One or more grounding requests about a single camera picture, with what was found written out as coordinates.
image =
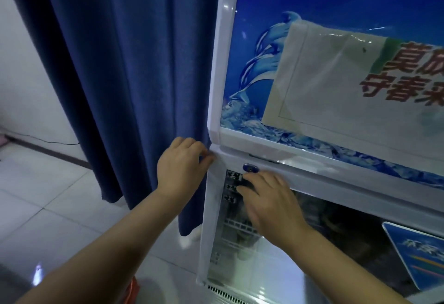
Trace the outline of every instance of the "forearm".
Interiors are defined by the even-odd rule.
[[[314,230],[288,254],[335,304],[408,303]]]
[[[184,202],[169,200],[157,190],[152,192],[18,303],[114,303]]]

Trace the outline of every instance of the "white wall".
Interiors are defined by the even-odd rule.
[[[78,143],[14,0],[0,0],[0,125],[47,141]],[[80,145],[6,134],[86,160]]]

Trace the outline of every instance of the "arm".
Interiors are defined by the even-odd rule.
[[[204,158],[199,162],[199,155]],[[191,199],[214,156],[176,138],[159,159],[158,189],[119,223],[45,277],[17,304],[114,303],[165,227]]]
[[[272,172],[247,173],[256,192],[242,194],[253,225],[280,247],[337,304],[407,304],[397,292],[375,278],[311,228],[288,184]]]

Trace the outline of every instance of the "person's left hand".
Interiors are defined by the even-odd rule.
[[[157,163],[157,189],[168,197],[188,202],[214,159],[200,141],[177,137]]]

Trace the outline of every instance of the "blue background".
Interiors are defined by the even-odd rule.
[[[389,222],[384,222],[383,227],[386,230],[386,233],[390,236],[392,242],[396,245],[399,255],[401,256],[404,263],[407,265],[410,275],[412,276],[419,290],[423,291],[444,284],[444,269],[442,269],[442,277],[422,272],[420,270],[412,268],[412,265],[415,265],[419,268],[427,269],[428,264],[416,260],[410,256],[414,255],[423,257],[427,260],[432,260],[440,264],[444,264],[443,261],[430,254],[418,251],[416,248],[407,247],[402,244],[406,239],[412,239],[413,241],[420,241],[423,244],[433,245],[437,247],[440,251],[444,252],[444,239],[417,233],[416,231],[414,232],[408,228],[400,228]]]
[[[254,57],[256,40],[294,11],[328,28],[444,45],[444,0],[237,0],[224,98],[239,88],[239,76]]]

